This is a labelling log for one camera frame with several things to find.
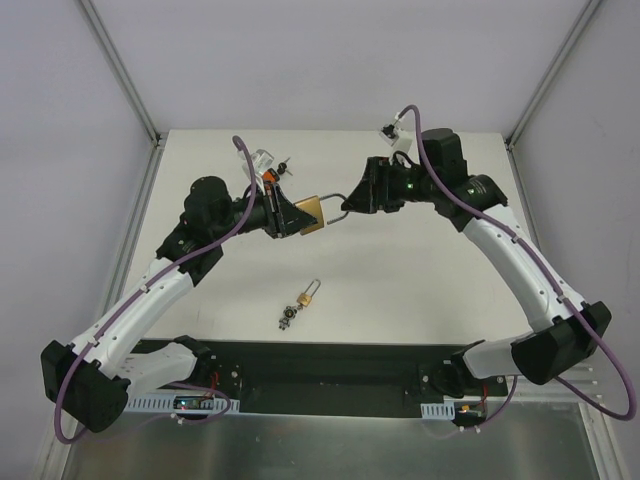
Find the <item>large brass padlock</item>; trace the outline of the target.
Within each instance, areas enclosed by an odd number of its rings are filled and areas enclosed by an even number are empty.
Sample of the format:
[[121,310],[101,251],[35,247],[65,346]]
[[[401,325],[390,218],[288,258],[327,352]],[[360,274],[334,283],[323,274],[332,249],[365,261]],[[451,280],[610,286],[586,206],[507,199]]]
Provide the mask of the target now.
[[314,225],[306,227],[300,231],[301,236],[309,235],[317,230],[323,229],[326,226],[336,224],[344,220],[349,215],[348,212],[343,212],[338,217],[329,220],[325,219],[322,210],[322,202],[334,198],[341,199],[342,201],[347,200],[347,197],[341,193],[331,193],[323,196],[308,197],[295,203],[295,206],[299,210],[311,215],[316,220],[316,223]]

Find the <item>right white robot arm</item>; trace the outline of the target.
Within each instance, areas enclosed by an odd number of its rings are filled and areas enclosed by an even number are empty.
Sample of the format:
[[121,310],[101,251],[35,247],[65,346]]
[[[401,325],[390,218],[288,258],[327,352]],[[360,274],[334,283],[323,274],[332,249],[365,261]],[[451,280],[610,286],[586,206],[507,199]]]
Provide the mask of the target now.
[[471,175],[461,140],[449,128],[426,130],[419,147],[430,163],[408,155],[409,133],[393,124],[381,135],[388,156],[367,160],[363,176],[343,201],[348,213],[394,213],[408,202],[431,203],[486,256],[516,297],[530,331],[500,341],[480,340],[457,353],[452,387],[473,394],[487,377],[522,375],[544,385],[590,357],[612,314],[573,290],[530,244],[507,197],[487,175]]

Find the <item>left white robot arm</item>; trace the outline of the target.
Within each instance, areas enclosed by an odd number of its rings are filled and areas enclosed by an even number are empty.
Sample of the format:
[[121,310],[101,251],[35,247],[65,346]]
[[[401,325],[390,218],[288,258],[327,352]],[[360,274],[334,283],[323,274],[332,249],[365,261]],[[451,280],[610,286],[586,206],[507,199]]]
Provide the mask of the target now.
[[306,201],[290,202],[276,183],[250,186],[245,197],[232,199],[222,179],[196,180],[177,226],[134,287],[69,344],[52,341],[43,350],[45,394],[55,404],[55,428],[62,428],[61,417],[68,414],[99,433],[130,400],[151,390],[179,381],[191,389],[211,386],[214,355],[188,335],[151,353],[133,350],[221,260],[223,242],[254,230],[286,238],[322,222],[320,212],[310,211]]

